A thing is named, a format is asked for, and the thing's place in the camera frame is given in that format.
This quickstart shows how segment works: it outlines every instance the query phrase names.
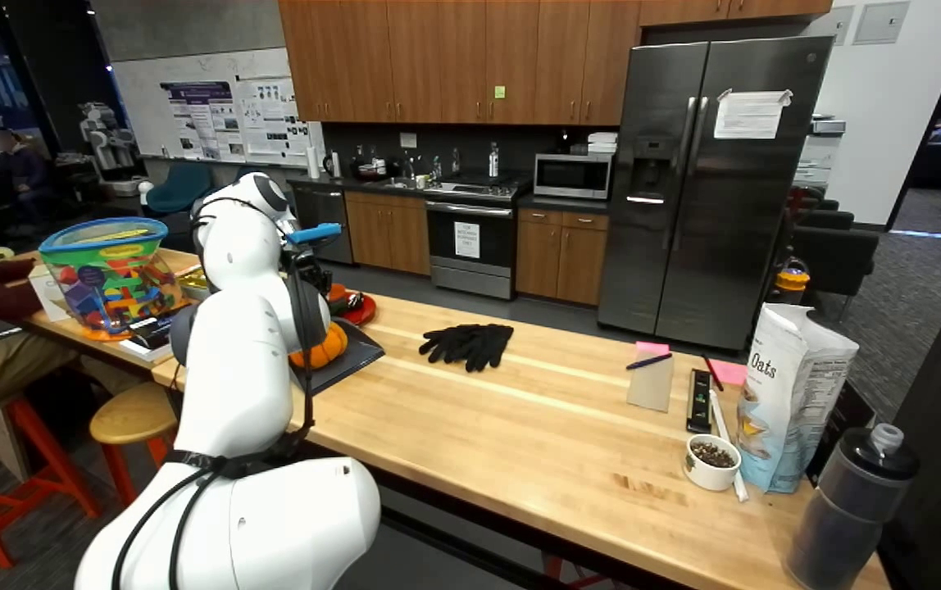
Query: refrigerator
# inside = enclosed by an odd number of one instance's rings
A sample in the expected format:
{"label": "refrigerator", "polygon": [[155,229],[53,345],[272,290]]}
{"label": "refrigerator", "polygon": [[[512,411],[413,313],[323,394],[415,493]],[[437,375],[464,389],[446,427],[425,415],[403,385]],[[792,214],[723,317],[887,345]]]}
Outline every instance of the refrigerator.
{"label": "refrigerator", "polygon": [[601,325],[745,352],[829,35],[631,52]]}

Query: toy bin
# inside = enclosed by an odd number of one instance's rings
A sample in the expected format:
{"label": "toy bin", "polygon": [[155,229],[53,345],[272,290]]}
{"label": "toy bin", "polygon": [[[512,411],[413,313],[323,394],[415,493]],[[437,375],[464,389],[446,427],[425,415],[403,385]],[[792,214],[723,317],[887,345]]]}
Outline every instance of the toy bin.
{"label": "toy bin", "polygon": [[168,314],[182,293],[159,260],[168,227],[147,218],[105,218],[41,239],[40,260],[64,294],[68,314],[111,336],[131,317]]}

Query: paper cup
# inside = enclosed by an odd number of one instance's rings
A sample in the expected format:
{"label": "paper cup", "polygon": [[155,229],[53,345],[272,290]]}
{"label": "paper cup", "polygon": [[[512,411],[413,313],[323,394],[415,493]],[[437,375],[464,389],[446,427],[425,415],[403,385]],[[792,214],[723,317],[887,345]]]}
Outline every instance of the paper cup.
{"label": "paper cup", "polygon": [[[699,447],[717,450],[721,455],[731,459],[731,467],[712,467],[712,453],[699,453]],[[735,471],[742,467],[742,455],[731,444],[723,444],[721,436],[690,436],[684,438],[684,467],[690,467],[690,479],[699,490],[731,490],[735,484]]]}

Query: microwave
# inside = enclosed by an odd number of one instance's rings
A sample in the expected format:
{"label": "microwave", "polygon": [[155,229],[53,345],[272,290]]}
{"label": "microwave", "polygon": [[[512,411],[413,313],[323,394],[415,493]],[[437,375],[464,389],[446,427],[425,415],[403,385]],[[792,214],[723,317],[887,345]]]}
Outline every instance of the microwave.
{"label": "microwave", "polygon": [[533,154],[533,193],[559,200],[606,200],[612,154]]}

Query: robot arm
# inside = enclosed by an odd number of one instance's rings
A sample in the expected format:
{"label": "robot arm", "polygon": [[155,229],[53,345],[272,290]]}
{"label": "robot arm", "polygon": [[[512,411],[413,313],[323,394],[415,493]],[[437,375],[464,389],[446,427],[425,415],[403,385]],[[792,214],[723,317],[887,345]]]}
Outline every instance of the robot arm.
{"label": "robot arm", "polygon": [[[280,272],[282,233],[296,229],[296,219],[272,218],[256,188],[256,177],[241,177],[198,211],[200,260],[220,293],[192,314],[173,438],[182,455],[233,459],[268,450],[288,427],[293,396],[302,396],[288,352],[310,345],[307,325],[330,320],[319,293],[293,290]],[[111,588],[115,575],[119,588],[168,588],[177,522],[200,484],[170,490],[192,477],[191,463],[165,463],[139,502],[92,542],[76,588]],[[354,459],[212,479],[186,517],[173,571],[182,588],[335,588],[372,548],[377,522],[377,484]]]}

